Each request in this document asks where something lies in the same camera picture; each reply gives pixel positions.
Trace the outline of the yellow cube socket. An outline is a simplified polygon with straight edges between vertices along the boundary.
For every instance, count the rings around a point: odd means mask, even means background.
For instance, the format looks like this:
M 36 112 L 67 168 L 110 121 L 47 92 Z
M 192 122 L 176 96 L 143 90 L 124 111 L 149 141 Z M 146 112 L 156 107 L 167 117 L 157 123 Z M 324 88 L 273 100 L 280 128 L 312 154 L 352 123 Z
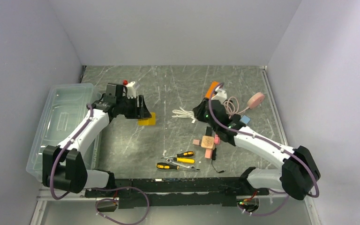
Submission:
M 154 112 L 151 112 L 150 118 L 138 120 L 139 126 L 154 126 L 155 124 L 156 124 L 156 114 Z

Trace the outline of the beige wooden cube socket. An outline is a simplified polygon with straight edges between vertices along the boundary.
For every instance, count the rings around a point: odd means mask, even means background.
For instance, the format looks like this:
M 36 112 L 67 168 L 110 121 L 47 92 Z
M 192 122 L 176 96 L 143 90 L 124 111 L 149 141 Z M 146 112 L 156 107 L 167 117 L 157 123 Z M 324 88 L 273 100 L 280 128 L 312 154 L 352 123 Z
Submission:
M 213 150 L 215 148 L 215 138 L 212 136 L 204 135 L 201 139 L 201 147 Z

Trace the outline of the pink cube socket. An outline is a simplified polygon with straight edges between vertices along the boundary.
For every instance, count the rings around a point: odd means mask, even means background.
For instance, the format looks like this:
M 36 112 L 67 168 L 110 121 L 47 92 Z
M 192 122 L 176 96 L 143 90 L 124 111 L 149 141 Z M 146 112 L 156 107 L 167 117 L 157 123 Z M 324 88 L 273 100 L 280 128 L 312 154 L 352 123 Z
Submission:
M 206 149 L 204 157 L 207 159 L 212 159 L 213 150 L 212 149 Z

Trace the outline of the blue usb charger plug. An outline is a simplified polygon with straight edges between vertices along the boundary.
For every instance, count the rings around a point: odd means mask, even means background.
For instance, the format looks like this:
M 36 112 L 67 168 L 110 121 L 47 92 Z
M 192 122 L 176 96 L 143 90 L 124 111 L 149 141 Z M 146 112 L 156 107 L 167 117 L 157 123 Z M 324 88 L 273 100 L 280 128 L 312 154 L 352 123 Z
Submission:
M 251 121 L 251 119 L 248 116 L 243 115 L 240 119 L 241 122 L 243 122 L 245 125 L 248 125 L 248 123 Z

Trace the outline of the round pink power socket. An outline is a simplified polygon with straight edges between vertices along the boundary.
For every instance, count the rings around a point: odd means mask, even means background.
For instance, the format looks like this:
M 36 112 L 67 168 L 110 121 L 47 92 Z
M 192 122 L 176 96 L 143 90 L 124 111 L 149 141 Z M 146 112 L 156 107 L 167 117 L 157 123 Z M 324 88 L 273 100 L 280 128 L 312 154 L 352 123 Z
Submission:
M 249 109 L 256 108 L 263 100 L 265 99 L 265 95 L 261 92 L 254 94 L 247 102 L 247 106 Z

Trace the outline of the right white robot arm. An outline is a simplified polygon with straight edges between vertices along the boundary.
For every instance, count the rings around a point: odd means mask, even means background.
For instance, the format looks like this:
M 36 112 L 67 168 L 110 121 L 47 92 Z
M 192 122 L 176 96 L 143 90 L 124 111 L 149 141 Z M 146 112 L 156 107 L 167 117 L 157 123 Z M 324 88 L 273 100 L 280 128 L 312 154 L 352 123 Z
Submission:
M 242 116 L 227 114 L 218 100 L 204 98 L 192 112 L 198 121 L 208 123 L 221 141 L 249 150 L 276 167 L 275 170 L 248 168 L 239 183 L 244 194 L 271 188 L 283 190 L 296 200 L 319 196 L 317 181 L 321 174 L 306 147 L 293 148 L 257 133 L 242 121 Z

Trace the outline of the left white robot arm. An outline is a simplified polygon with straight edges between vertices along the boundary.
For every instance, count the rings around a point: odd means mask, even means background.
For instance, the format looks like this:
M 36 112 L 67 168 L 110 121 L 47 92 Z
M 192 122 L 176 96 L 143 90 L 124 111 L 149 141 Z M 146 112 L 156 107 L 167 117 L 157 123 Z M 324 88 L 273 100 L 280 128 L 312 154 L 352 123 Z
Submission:
M 82 122 L 63 141 L 48 145 L 42 153 L 42 183 L 50 189 L 53 199 L 69 193 L 96 189 L 105 197 L 116 190 L 115 176 L 110 171 L 88 169 L 84 156 L 101 131 L 119 115 L 127 119 L 151 119 L 143 95 L 138 95 L 136 81 L 108 83 L 101 98 L 87 104 Z

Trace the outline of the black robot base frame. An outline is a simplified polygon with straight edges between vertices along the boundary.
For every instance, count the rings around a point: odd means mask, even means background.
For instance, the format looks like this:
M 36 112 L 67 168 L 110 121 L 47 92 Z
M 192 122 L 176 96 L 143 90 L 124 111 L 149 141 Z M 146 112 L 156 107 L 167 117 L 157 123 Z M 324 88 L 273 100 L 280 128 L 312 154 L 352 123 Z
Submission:
M 120 209 L 149 206 L 221 205 L 232 207 L 242 197 L 265 196 L 241 177 L 115 179 L 106 191 L 87 190 L 86 198 L 119 199 Z

